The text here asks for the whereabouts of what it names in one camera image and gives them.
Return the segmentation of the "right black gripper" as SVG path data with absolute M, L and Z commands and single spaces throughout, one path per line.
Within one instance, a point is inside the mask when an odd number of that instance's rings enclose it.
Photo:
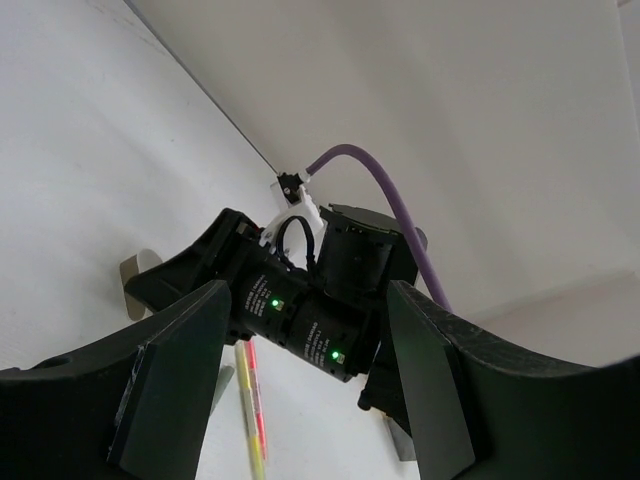
M 391 281 L 415 283 L 417 265 L 399 222 L 359 207 L 331 205 L 320 251 L 297 268 L 250 239 L 250 218 L 225 208 L 188 248 L 144 274 L 153 313 L 206 283 L 232 294 L 231 317 L 250 333 L 347 382 L 367 374 L 387 340 Z

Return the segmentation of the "yellow highlighter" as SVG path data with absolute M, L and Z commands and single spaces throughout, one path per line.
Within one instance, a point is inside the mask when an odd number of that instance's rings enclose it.
M 258 430 L 257 415 L 253 400 L 253 390 L 249 377 L 248 359 L 243 342 L 239 341 L 236 343 L 234 347 L 234 353 L 247 429 L 247 442 L 252 478 L 256 480 L 265 480 L 266 471 L 262 454 L 262 444 Z

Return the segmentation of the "grey pen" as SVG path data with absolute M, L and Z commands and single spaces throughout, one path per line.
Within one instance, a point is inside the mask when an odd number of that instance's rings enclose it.
M 213 411 L 216 409 L 229 383 L 231 382 L 234 374 L 235 374 L 235 367 L 232 365 L 223 365 L 220 368 L 218 372 L 218 377 L 216 381 L 216 387 L 215 387 L 214 396 L 212 399 L 210 413 L 213 413 Z

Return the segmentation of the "orange pink highlighter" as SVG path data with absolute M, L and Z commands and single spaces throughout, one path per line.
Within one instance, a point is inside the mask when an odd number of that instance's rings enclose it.
M 264 460 L 267 460 L 268 459 L 267 435 L 266 435 L 266 428 L 265 428 L 265 419 L 264 419 L 264 412 L 263 412 L 263 406 L 262 406 L 260 385 L 259 385 L 259 379 L 258 379 L 256 350 L 255 350 L 254 342 L 252 340 L 249 340 L 246 343 L 245 350 L 246 350 L 246 355 L 248 360 L 249 377 L 250 377 L 252 391 L 253 391 L 255 417 L 256 417 L 258 435 L 259 435 L 260 444 L 261 444 L 262 457 Z

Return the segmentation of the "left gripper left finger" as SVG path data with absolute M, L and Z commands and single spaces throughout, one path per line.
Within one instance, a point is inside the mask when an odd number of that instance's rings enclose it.
M 5 479 L 192 479 L 230 315 L 212 281 L 29 369 L 1 373 Z

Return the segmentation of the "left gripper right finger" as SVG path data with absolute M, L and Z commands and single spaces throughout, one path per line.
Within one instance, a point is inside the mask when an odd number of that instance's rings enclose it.
M 424 479 L 635 479 L 639 361 L 588 367 L 504 340 L 393 282 L 389 320 Z

